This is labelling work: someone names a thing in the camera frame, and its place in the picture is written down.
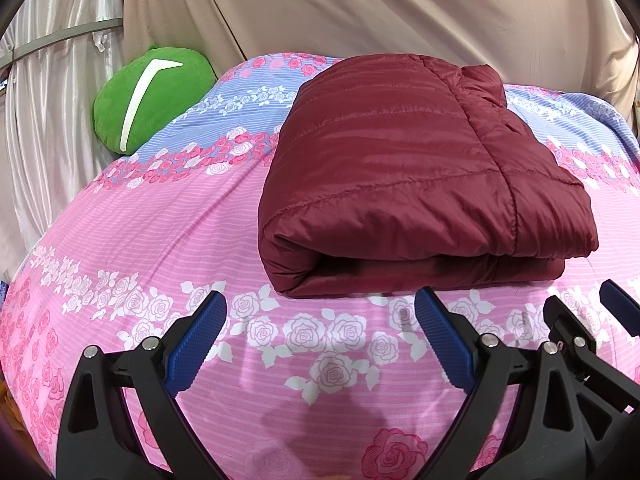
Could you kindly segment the pink floral bed sheet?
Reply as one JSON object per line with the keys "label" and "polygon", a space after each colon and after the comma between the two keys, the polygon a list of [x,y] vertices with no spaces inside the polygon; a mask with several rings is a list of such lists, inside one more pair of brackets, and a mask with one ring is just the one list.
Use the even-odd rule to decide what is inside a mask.
{"label": "pink floral bed sheet", "polygon": [[[639,303],[639,145],[611,105],[503,84],[510,111],[590,196],[599,246],[552,281],[292,298],[258,252],[258,207],[302,84],[336,58],[261,56],[72,201],[27,257],[1,311],[1,361],[54,478],[70,382],[84,349],[128,351],[210,292],[226,322],[176,401],[223,479],[421,479],[466,398],[414,310],[430,288],[479,334],[559,353],[544,302],[560,298],[597,356],[639,385],[639,336],[600,303],[613,280]],[[495,463],[521,388],[510,385],[474,464]]]}

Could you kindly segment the beige fabric curtain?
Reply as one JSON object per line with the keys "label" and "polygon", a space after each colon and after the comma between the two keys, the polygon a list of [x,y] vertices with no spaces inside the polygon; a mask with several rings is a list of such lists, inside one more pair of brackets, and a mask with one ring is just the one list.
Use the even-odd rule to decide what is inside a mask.
{"label": "beige fabric curtain", "polygon": [[637,36],[614,0],[124,0],[126,58],[151,44],[198,50],[217,74],[273,52],[427,54],[589,93],[626,119],[639,79]]}

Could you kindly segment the maroon puffer jacket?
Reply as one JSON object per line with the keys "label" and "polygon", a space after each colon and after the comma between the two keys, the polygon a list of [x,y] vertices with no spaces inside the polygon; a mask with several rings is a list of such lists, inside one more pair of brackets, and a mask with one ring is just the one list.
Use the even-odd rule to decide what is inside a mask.
{"label": "maroon puffer jacket", "polygon": [[302,84],[258,207],[292,298],[552,281],[599,246],[584,185],[490,66],[346,58]]}

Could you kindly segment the green round plush pillow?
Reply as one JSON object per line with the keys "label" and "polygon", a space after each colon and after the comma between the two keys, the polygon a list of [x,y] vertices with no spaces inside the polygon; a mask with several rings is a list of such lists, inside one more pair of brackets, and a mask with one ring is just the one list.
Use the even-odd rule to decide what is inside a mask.
{"label": "green round plush pillow", "polygon": [[111,152],[134,154],[215,82],[212,66],[200,52],[153,44],[98,92],[92,106],[93,131]]}

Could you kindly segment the silver satin curtain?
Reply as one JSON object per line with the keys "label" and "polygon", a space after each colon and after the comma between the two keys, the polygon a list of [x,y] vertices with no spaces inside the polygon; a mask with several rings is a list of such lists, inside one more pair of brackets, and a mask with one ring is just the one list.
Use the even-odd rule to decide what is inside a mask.
{"label": "silver satin curtain", "polygon": [[[122,0],[24,0],[2,54],[62,30],[122,17]],[[75,34],[1,72],[1,277],[11,281],[65,207],[114,158],[91,107],[124,64],[122,29]]]}

